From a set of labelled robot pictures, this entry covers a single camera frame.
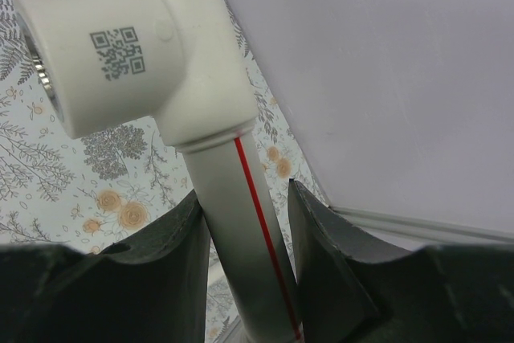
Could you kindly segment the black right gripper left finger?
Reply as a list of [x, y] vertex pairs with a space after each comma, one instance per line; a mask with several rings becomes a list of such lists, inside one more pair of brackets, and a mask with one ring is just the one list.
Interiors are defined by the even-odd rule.
[[210, 236], [195, 193], [97, 254], [1, 248], [4, 342], [201, 342]]

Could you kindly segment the white pipe frame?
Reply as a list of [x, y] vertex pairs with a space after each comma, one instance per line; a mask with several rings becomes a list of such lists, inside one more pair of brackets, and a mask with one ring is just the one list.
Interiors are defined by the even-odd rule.
[[308, 342], [294, 250], [251, 131], [258, 115], [224, 0], [13, 0], [66, 133], [144, 116], [183, 154], [239, 312], [235, 341]]

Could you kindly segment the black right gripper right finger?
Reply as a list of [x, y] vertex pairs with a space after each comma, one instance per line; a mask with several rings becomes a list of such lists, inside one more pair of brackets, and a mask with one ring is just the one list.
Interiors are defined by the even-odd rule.
[[379, 239], [288, 183], [288, 218], [308, 342], [510, 342], [513, 246]]

